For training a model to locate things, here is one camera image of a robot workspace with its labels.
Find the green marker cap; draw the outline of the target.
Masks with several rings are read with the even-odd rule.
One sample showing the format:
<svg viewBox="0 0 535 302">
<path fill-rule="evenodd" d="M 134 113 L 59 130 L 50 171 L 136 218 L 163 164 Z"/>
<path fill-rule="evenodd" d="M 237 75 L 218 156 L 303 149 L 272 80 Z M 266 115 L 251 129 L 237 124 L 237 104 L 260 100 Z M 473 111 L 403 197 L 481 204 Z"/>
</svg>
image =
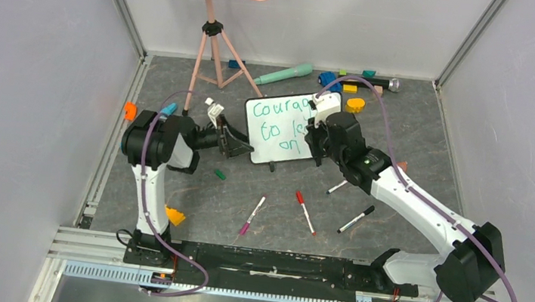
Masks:
<svg viewBox="0 0 535 302">
<path fill-rule="evenodd" d="M 224 175 L 224 173 L 221 170 L 216 170 L 215 169 L 214 172 L 215 172 L 216 176 L 218 176 L 220 179 L 222 179 L 222 180 L 226 180 L 227 179 L 227 177 Z"/>
</svg>

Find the white whiteboard black frame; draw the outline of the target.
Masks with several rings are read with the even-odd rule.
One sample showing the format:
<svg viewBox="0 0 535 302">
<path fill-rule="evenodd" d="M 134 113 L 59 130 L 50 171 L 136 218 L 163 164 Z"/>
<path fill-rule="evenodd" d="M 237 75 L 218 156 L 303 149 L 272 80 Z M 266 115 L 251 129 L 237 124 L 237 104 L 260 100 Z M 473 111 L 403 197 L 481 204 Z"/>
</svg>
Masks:
<svg viewBox="0 0 535 302">
<path fill-rule="evenodd" d="M 313 93 L 252 98 L 245 102 L 247 136 L 254 151 L 251 163 L 267 164 L 312 157 L 305 141 L 307 125 L 316 112 Z"/>
</svg>

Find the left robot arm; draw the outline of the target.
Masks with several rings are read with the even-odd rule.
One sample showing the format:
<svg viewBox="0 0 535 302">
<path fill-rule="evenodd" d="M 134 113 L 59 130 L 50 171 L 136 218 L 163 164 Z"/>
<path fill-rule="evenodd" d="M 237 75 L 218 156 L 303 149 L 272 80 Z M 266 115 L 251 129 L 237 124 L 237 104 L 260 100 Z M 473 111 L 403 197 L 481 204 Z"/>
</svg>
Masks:
<svg viewBox="0 0 535 302">
<path fill-rule="evenodd" d="M 199 151 L 209 148 L 217 148 L 228 159 L 254 152 L 249 138 L 225 116 L 201 127 L 189 116 L 164 119 L 159 112 L 144 110 L 127 128 L 121 150 L 137 185 L 138 220 L 125 243 L 125 263 L 161 267 L 172 259 L 165 173 L 192 174 L 199 164 Z"/>
</svg>

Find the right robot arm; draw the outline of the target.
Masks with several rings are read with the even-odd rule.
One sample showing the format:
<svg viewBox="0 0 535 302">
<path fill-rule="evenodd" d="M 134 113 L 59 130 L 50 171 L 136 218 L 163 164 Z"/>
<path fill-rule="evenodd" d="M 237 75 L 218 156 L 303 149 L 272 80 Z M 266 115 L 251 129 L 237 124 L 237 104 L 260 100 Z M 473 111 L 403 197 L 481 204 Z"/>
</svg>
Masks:
<svg viewBox="0 0 535 302">
<path fill-rule="evenodd" d="M 305 141 L 314 161 L 335 162 L 347 182 L 394 209 L 436 248 L 435 254 L 390 250 L 375 260 L 371 285 L 438 288 L 452 302 L 475 302 L 505 272 L 503 239 L 492 223 L 477 225 L 416 185 L 391 157 L 367 146 L 360 124 L 347 112 L 309 118 Z"/>
</svg>

